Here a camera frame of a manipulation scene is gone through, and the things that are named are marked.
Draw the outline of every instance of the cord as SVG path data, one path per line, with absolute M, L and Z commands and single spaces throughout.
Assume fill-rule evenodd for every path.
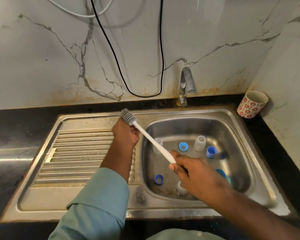
M 161 1 L 160 1 L 160 20 L 159 20 L 159 39 L 160 39 L 160 49 L 161 49 L 161 57 L 162 57 L 162 71 L 161 71 L 161 81 L 160 81 L 160 92 L 159 92 L 158 94 L 151 95 L 151 96 L 139 96 L 139 95 L 136 95 L 136 94 L 134 94 L 133 92 L 131 92 L 130 89 L 128 88 L 128 85 L 127 85 L 127 83 L 126 83 L 126 81 L 124 80 L 124 77 L 123 77 L 123 75 L 122 75 L 122 72 L 121 72 L 121 69 L 120 69 L 120 66 L 119 66 L 119 62 L 118 62 L 116 53 L 115 53 L 115 51 L 113 50 L 113 47 L 112 47 L 112 45 L 111 45 L 111 43 L 110 43 L 110 40 L 108 39 L 108 36 L 106 35 L 106 32 L 105 32 L 105 30 L 103 29 L 103 27 L 102 27 L 102 25 L 101 25 L 101 23 L 100 23 L 100 20 L 99 20 L 99 18 L 98 18 L 98 15 L 97 15 L 96 8 L 95 8 L 95 6 L 94 6 L 93 0 L 91 0 L 91 4 L 92 4 L 93 12 L 94 12 L 94 14 L 95 14 L 95 16 L 96 16 L 96 20 L 98 21 L 98 24 L 99 24 L 99 26 L 100 26 L 100 28 L 101 28 L 101 30 L 102 30 L 102 32 L 103 32 L 105 38 L 107 39 L 108 44 L 109 44 L 111 50 L 112 50 L 113 56 L 114 56 L 115 61 L 116 61 L 116 63 L 117 63 L 117 66 L 118 66 L 118 69 L 119 69 L 119 73 L 120 73 L 120 76 L 121 76 L 121 78 L 122 78 L 122 80 L 123 80 L 123 82 L 124 82 L 124 85 L 126 86 L 126 88 L 127 88 L 127 90 L 128 90 L 129 93 L 131 93 L 132 95 L 134 95 L 134 96 L 136 96 L 136 97 L 139 97 L 139 98 L 152 98 L 152 97 L 155 97 L 155 96 L 160 95 L 161 92 L 162 92 L 162 80 L 163 80 L 163 75 L 164 75 L 164 52 L 163 52 L 163 49 L 162 49 L 162 35 L 161 35 L 161 27 L 162 27 L 162 7 L 163 7 L 163 2 L 164 2 L 164 0 L 161 0 Z
M 94 18 L 95 15 L 81 15 L 81 14 L 78 14 L 78 13 L 75 13 L 75 12 L 72 12 L 72 11 L 69 11 L 68 9 L 60 6 L 58 3 L 56 3 L 55 1 L 53 0 L 48 0 L 50 1 L 51 3 L 53 3 L 54 5 L 56 5 L 58 8 L 62 9 L 63 11 L 67 12 L 67 13 L 70 13 L 72 15 L 75 15 L 77 17 L 81 17 L 81 18 Z M 113 0 L 110 0 L 108 5 L 98 14 L 98 15 L 102 15 L 104 14 L 105 11 L 107 11 L 109 9 L 109 7 L 111 6 Z

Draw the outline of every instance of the faucet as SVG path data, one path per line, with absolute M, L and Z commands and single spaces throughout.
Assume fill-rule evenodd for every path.
M 196 85 L 189 67 L 183 68 L 181 72 L 179 100 L 176 103 L 178 106 L 184 107 L 188 104 L 186 99 L 186 87 L 189 93 L 197 92 Z

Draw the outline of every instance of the white marble tile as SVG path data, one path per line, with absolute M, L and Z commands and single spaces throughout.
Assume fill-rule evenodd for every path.
M 86 12 L 83 0 L 56 1 Z M 198 91 L 189 96 L 244 92 L 298 1 L 164 0 L 165 72 L 156 98 L 177 97 L 184 66 Z M 143 96 L 160 83 L 159 7 L 160 0 L 114 0 L 100 16 L 129 88 Z M 0 0 L 0 109 L 139 99 L 90 21 L 47 0 Z
M 300 169 L 300 3 L 249 89 L 269 96 L 263 118 Z

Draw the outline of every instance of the stainless steel sink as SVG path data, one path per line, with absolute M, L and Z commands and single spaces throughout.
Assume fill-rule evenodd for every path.
M 181 152 L 203 157 L 215 169 L 222 169 L 231 185 L 278 215 L 290 210 L 273 182 L 262 155 L 249 137 L 242 119 L 230 106 L 188 107 L 132 111 L 138 123 L 163 146 L 178 149 L 180 142 L 189 149 Z M 32 161 L 28 173 L 7 206 L 1 222 L 59 220 L 66 205 L 78 194 L 97 170 L 108 151 L 112 126 L 120 112 L 62 115 Z M 193 149 L 195 138 L 204 135 L 207 146 L 218 153 L 208 159 L 205 151 Z M 219 216 L 191 194 L 176 193 L 177 176 L 169 162 L 155 154 L 141 136 L 130 171 L 127 218 L 203 218 Z M 156 185 L 154 176 L 164 183 Z
M 153 138 L 161 138 L 168 150 L 177 150 L 180 154 L 190 157 L 202 157 L 214 169 L 222 169 L 231 185 L 238 191 L 245 193 L 254 184 L 248 157 L 232 128 L 217 117 L 204 115 L 173 116 L 167 119 L 150 122 L 147 132 Z M 203 135 L 208 146 L 215 146 L 218 153 L 213 159 L 206 156 L 206 150 L 197 152 L 194 149 L 195 139 Z M 179 149 L 180 142 L 186 142 L 189 148 L 186 151 Z M 162 154 L 153 152 L 153 146 L 145 137 L 142 140 L 142 155 L 144 181 L 148 188 L 161 196 L 180 199 L 176 192 L 178 177 L 168 168 L 169 162 Z M 156 174 L 164 177 L 164 184 L 154 182 Z M 196 200 L 188 194 L 182 199 Z

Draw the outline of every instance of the white brush handle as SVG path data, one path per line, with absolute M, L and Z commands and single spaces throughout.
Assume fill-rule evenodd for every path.
M 162 145 L 160 145 L 158 142 L 156 142 L 136 121 L 132 123 L 145 137 L 148 138 L 149 141 L 164 155 L 166 159 L 170 163 L 176 163 L 176 160 L 174 160 L 173 156 L 171 153 L 167 151 Z

